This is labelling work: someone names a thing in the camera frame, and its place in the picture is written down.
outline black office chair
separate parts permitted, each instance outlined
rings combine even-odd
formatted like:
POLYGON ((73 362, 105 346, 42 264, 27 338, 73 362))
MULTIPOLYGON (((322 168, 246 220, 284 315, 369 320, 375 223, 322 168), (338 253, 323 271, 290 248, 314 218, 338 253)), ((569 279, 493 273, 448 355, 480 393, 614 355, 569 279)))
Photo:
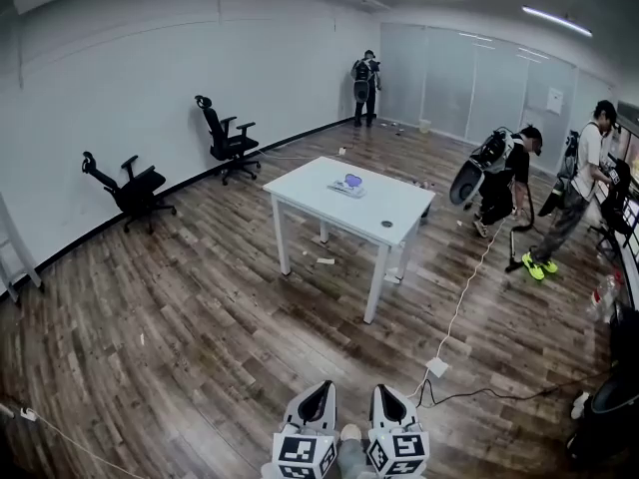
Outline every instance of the black office chair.
POLYGON ((251 176, 251 179, 258 177, 246 168, 247 165, 255 165, 258 170, 262 167, 260 162, 249 162, 244 159, 244 153, 249 149, 256 148, 260 143, 247 137, 247 128, 254 126, 256 123, 242 124, 237 126, 237 130, 241 130, 241 135, 229 137, 229 123, 237 117, 226 117, 218 119, 218 114, 211 108, 212 103, 205 96, 196 96, 196 102, 202 109, 204 117, 209 124, 209 133, 213 137, 213 145, 211 146, 211 154, 217 160, 231 160, 225 165, 226 172, 222 178, 222 184, 227 185, 227 178, 234 171, 243 171, 251 176))
POLYGON ((124 224, 124 232, 129 231, 129 224, 142 217, 148 217, 149 219, 149 234, 153 233, 153 226, 151 224, 151 213, 158 210, 171 210, 172 215, 177 214, 175 206, 166 206, 159 204, 158 198, 153 194, 153 191, 157 190, 163 185, 167 179, 161 174, 156 172, 154 166, 148 167, 145 171, 136 176, 133 175, 132 165, 138 159, 138 156, 130 158, 122 164, 122 168, 127 170, 129 174, 129 182, 123 187, 118 187, 118 184, 109 178, 106 174, 98 170, 98 164, 96 163, 91 153, 83 153, 84 162, 82 162, 82 172, 89 174, 97 179, 104 185, 104 189, 109 192, 116 200, 118 208, 122 210, 126 216, 129 217, 124 224))

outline ceiling light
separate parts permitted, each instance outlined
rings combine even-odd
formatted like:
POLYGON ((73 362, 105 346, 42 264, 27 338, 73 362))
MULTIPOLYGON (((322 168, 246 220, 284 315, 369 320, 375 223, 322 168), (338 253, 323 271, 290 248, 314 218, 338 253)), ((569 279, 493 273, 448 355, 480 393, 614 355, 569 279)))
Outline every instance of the ceiling light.
POLYGON ((526 50, 525 48, 519 48, 522 52, 529 53, 530 55, 536 55, 537 57, 541 57, 542 59, 549 60, 545 55, 541 55, 540 53, 531 52, 530 50, 526 50))
POLYGON ((523 55, 517 55, 517 57, 520 57, 520 58, 522 58, 522 59, 529 60, 530 62, 536 62, 537 64, 541 64, 541 61, 540 61, 540 60, 531 59, 530 57, 524 57, 523 55))
POLYGON ((465 36, 465 37, 472 37, 473 39, 477 39, 479 41, 488 41, 489 43, 492 43, 492 39, 487 39, 485 37, 479 37, 479 36, 476 36, 474 34, 464 34, 463 32, 459 32, 459 35, 460 36, 465 36))
POLYGON ((563 25, 564 27, 568 27, 575 32, 579 32, 587 37, 592 37, 592 32, 587 30, 579 25, 575 25, 569 21, 566 21, 562 18, 558 18, 557 16, 553 16, 552 14, 546 14, 545 12, 537 11, 536 9, 531 9, 530 7, 523 6, 523 11, 527 14, 531 14, 533 16, 537 16, 538 18, 543 18, 544 20, 552 21, 553 23, 557 23, 558 25, 563 25))

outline white table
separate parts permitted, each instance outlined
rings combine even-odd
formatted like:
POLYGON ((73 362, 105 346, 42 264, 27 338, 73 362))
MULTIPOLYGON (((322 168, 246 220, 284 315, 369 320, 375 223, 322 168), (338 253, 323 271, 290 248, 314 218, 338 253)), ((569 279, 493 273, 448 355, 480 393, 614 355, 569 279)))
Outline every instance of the white table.
POLYGON ((430 206, 435 193, 329 158, 317 158, 271 181, 264 189, 271 194, 280 268, 284 275, 291 272, 284 205, 317 217, 322 242, 328 241, 328 226, 335 226, 378 246, 363 318, 365 322, 371 323, 377 309, 390 249, 405 241, 399 266, 393 272, 401 280, 421 214, 430 206), (327 187, 334 181, 343 181, 347 174, 362 179, 366 194, 361 199, 348 197, 327 187), (382 222, 390 222, 392 226, 385 227, 382 222))

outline pants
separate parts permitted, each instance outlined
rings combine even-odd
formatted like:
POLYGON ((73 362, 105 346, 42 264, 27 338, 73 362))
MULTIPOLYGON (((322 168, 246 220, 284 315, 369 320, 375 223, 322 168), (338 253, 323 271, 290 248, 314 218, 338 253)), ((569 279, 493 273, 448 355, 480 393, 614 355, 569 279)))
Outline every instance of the pants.
POLYGON ((548 262, 553 253, 558 251, 568 237, 575 230, 579 221, 586 213, 589 203, 572 186, 563 199, 563 210, 559 218, 552 225, 541 244, 531 250, 532 260, 537 263, 548 262))
MULTIPOLYGON (((368 88, 368 99, 366 100, 366 122, 372 123, 372 119, 375 115, 375 99, 376 92, 373 87, 368 88)), ((361 122, 361 110, 363 109, 363 103, 357 103, 355 106, 355 121, 361 122)))
POLYGON ((481 185, 481 222, 492 226, 512 213, 512 193, 510 186, 491 183, 488 180, 481 185))
POLYGON ((366 465, 366 454, 359 440, 345 440, 341 443, 337 465, 341 479, 357 479, 363 472, 370 472, 370 476, 374 476, 374 468, 366 465))

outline man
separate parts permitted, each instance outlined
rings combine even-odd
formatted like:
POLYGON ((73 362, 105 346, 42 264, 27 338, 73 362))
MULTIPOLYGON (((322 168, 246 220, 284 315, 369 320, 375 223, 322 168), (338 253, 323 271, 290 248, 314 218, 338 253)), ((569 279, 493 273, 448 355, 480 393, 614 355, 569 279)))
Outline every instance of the man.
POLYGON ((512 213, 512 192, 510 183, 515 178, 515 207, 519 212, 527 193, 528 167, 530 155, 541 154, 543 139, 536 128, 528 126, 513 135, 514 147, 506 160, 505 169, 496 174, 486 173, 479 193, 483 197, 481 210, 476 214, 474 222, 477 232, 482 238, 488 237, 488 226, 506 218, 512 213))
POLYGON ((569 183, 559 217, 538 247, 532 248, 521 259, 536 280, 544 279, 544 270, 557 272, 552 261, 555 253, 574 231, 588 209, 598 181, 610 186, 611 180, 599 170, 601 143, 617 122, 617 111, 609 101, 600 101, 579 138, 577 174, 569 183))
MULTIPOLYGON (((368 99, 366 100, 366 125, 372 126, 372 119, 375 115, 375 89, 381 90, 381 79, 379 77, 379 63, 374 61, 375 54, 371 50, 366 50, 364 58, 355 62, 350 70, 350 75, 357 82, 368 82, 368 99)), ((363 102, 358 101, 355 106, 355 126, 361 126, 361 110, 363 102)))

